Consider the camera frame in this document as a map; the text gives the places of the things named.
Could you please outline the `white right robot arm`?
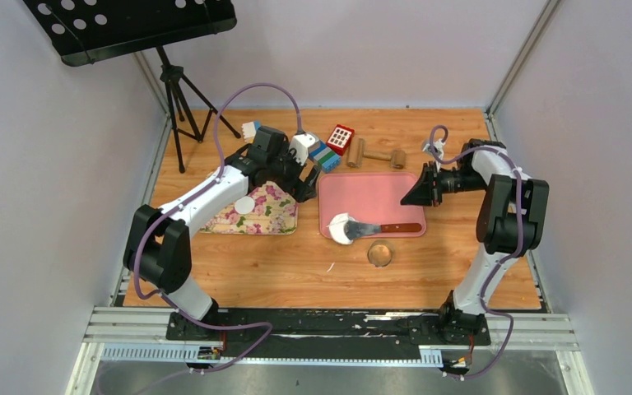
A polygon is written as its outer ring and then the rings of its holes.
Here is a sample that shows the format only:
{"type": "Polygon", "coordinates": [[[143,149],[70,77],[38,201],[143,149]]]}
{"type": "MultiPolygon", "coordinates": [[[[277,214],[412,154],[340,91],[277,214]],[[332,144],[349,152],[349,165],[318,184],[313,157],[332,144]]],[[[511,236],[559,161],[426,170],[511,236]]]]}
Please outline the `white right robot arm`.
{"type": "Polygon", "coordinates": [[[500,280],[542,237],[550,188],[516,165],[499,142],[471,139],[446,170],[444,140],[427,139],[423,152],[432,156],[401,199],[403,206],[437,207],[449,193],[485,193],[476,221],[479,249],[462,282],[439,310],[437,332],[447,343],[478,333],[488,301],[500,280]]]}

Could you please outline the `wooden dough roller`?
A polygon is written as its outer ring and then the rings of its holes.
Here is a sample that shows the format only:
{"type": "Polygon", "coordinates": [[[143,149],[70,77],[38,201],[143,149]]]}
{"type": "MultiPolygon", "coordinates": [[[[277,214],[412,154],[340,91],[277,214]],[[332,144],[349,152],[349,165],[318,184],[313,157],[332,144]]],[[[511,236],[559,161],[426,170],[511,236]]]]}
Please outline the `wooden dough roller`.
{"type": "Polygon", "coordinates": [[[396,170],[402,170],[406,166],[407,154],[401,149],[394,149],[389,152],[371,151],[366,148],[366,141],[363,138],[357,139],[350,144],[346,154],[346,165],[350,168],[360,168],[363,159],[386,161],[396,170]]]}

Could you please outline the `metal dough scraper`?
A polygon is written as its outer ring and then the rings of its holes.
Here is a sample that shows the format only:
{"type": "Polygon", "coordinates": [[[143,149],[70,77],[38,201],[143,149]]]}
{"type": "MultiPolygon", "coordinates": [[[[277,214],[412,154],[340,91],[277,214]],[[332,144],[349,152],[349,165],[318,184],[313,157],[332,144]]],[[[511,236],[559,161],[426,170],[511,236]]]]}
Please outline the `metal dough scraper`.
{"type": "Polygon", "coordinates": [[[422,230],[420,223],[392,223],[392,224],[370,224],[359,221],[348,221],[344,226],[344,234],[349,239],[364,238],[370,235],[387,233],[411,233],[422,230]]]}

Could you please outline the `white dough ball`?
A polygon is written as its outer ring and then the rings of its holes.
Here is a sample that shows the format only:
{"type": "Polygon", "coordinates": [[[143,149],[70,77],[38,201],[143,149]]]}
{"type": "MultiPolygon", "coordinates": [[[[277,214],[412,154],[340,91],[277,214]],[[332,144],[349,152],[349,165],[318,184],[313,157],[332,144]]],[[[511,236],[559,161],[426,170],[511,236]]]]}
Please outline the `white dough ball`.
{"type": "Polygon", "coordinates": [[[353,239],[346,235],[346,225],[351,217],[347,212],[336,214],[328,224],[328,231],[331,238],[338,244],[350,245],[353,239]]]}

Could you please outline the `pink rectangular tray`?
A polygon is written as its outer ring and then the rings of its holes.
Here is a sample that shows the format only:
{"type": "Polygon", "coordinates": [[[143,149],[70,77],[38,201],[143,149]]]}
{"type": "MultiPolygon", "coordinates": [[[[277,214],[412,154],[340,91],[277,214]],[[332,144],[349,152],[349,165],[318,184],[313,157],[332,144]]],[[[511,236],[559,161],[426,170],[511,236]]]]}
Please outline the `pink rectangular tray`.
{"type": "Polygon", "coordinates": [[[416,223],[415,231],[392,234],[393,238],[420,237],[426,231],[424,209],[403,206],[401,199],[418,177],[408,172],[332,173],[318,180],[318,221],[321,235],[330,238],[331,219],[346,212],[371,224],[416,223]]]}

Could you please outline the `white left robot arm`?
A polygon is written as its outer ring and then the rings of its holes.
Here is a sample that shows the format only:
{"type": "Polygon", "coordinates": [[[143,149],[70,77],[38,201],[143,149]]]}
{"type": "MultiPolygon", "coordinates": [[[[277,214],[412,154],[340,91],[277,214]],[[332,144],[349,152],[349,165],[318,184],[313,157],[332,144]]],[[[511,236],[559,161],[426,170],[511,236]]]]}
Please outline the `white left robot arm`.
{"type": "Polygon", "coordinates": [[[300,176],[317,145],[309,132],[288,138],[275,128],[259,127],[253,141],[227,156],[210,178],[162,207],[145,204],[134,212],[123,265],[136,281],[151,283],[171,306],[186,313],[188,330],[196,338],[213,338],[220,320],[210,312],[216,302],[191,276],[192,237],[222,209],[266,182],[296,202],[314,198],[319,168],[314,166],[306,179],[300,176]]]}

